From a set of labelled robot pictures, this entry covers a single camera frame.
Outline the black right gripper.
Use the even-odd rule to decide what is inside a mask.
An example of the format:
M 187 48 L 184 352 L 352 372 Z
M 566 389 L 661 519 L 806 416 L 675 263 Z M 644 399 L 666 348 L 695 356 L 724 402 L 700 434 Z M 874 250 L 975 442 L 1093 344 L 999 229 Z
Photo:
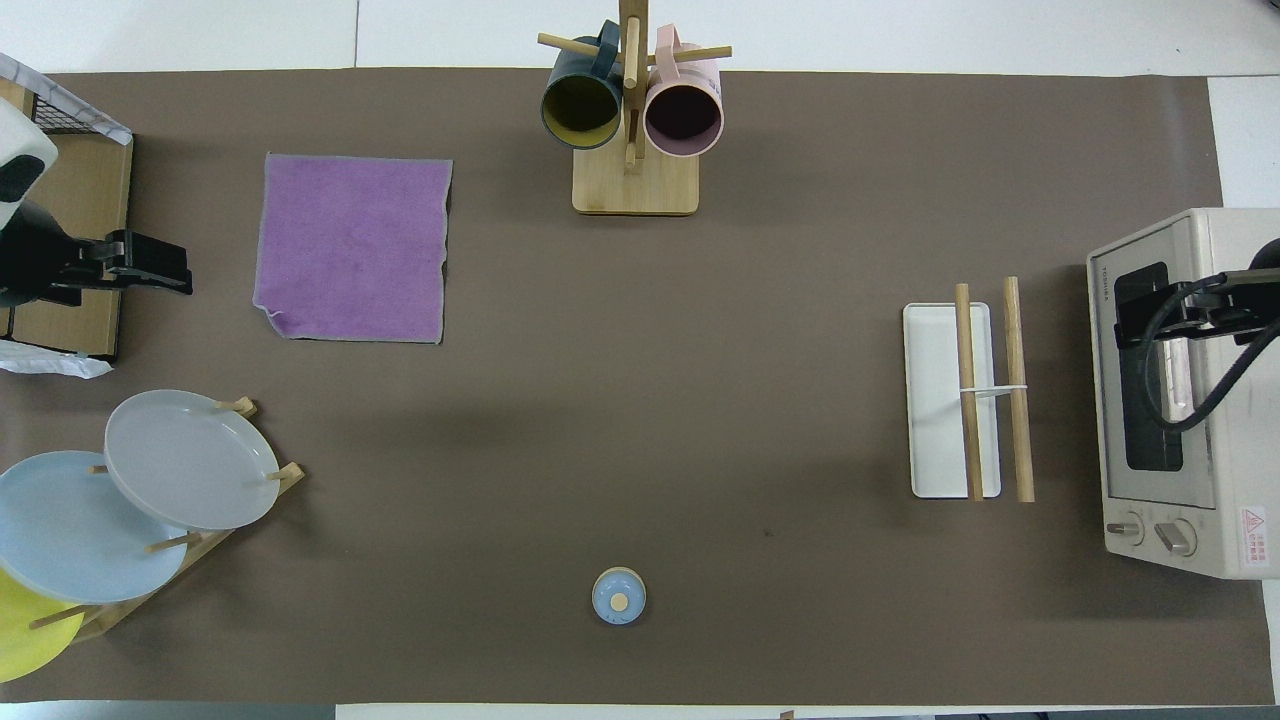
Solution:
M 1233 281 L 1219 292 L 1219 277 L 1160 284 L 1133 279 L 1119 282 L 1115 290 L 1115 345 L 1120 350 L 1138 348 L 1151 322 L 1156 323 L 1153 342 L 1203 340 L 1235 334 L 1235 345 L 1257 340 L 1279 314 L 1279 238 L 1261 247 L 1248 265 L 1249 272 L 1266 272 L 1267 279 L 1245 283 Z M 1247 329 L 1238 329 L 1248 325 Z

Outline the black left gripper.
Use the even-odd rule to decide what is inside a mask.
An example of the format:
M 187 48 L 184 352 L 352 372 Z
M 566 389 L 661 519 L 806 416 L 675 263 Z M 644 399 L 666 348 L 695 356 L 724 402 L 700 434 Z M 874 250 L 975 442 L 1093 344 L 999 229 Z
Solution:
M 102 260 L 97 252 L 105 245 Z M 102 277 L 105 266 L 118 273 L 118 281 Z M 104 242 L 68 234 L 50 211 L 31 201 L 24 201 L 3 227 L 4 307 L 36 301 L 78 307 L 86 290 L 123 287 L 192 296 L 195 284 L 186 250 L 134 231 L 114 231 Z

